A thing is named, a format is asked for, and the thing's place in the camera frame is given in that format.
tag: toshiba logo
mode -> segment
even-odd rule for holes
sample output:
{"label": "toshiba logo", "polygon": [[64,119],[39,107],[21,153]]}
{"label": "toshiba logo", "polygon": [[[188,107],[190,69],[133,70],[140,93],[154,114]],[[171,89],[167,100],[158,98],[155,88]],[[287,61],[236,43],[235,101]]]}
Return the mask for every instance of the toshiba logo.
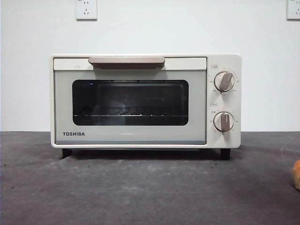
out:
{"label": "toshiba logo", "polygon": [[64,136],[85,136],[84,132],[62,132]]}

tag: control knob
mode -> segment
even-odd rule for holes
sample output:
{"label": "control knob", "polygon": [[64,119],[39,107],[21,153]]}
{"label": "control knob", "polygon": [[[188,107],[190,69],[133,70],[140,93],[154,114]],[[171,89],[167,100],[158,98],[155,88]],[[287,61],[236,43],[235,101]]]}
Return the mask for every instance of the control knob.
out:
{"label": "control knob", "polygon": [[217,74],[214,81],[216,89],[220,92],[226,92],[233,88],[234,77],[231,72],[221,72]]}
{"label": "control knob", "polygon": [[214,125],[218,131],[227,132],[233,127],[233,116],[227,112],[219,112],[214,118]]}

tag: orange object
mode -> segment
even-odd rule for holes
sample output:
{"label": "orange object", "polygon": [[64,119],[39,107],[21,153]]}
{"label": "orange object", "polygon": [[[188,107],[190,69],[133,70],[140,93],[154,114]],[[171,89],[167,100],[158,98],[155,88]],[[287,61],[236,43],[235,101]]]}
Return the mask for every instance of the orange object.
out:
{"label": "orange object", "polygon": [[295,162],[294,168],[292,169],[292,177],[294,178],[296,188],[300,190],[300,160]]}

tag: temperature knob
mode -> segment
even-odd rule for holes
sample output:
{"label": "temperature knob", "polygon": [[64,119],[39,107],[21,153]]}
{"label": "temperature knob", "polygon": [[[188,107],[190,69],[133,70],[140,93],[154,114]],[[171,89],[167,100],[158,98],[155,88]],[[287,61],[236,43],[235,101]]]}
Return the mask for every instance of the temperature knob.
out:
{"label": "temperature knob", "polygon": [[234,86],[234,77],[231,72],[221,72],[215,77],[215,86],[220,92],[229,91]]}
{"label": "temperature knob", "polygon": [[214,118],[214,125],[218,131],[227,132],[233,127],[233,116],[227,112],[220,112]]}

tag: wire rack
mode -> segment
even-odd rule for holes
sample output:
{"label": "wire rack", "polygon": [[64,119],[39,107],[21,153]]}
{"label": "wire rack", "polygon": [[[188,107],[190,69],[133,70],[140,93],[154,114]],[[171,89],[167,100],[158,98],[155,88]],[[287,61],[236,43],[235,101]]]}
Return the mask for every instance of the wire rack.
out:
{"label": "wire rack", "polygon": [[174,108],[106,108],[97,113],[74,116],[107,117],[107,116],[188,116]]}

